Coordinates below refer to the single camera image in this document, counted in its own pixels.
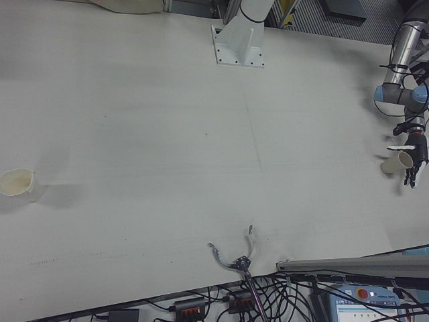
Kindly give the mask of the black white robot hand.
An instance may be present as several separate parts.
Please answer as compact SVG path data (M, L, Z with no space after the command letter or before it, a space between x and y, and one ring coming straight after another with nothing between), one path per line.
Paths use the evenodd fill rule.
M408 134L406 142L401 146L388 146L388 150L407 153L413 166L406 170L404 185L415 189L421 179L425 167L428 165L428 141L422 131L413 131Z

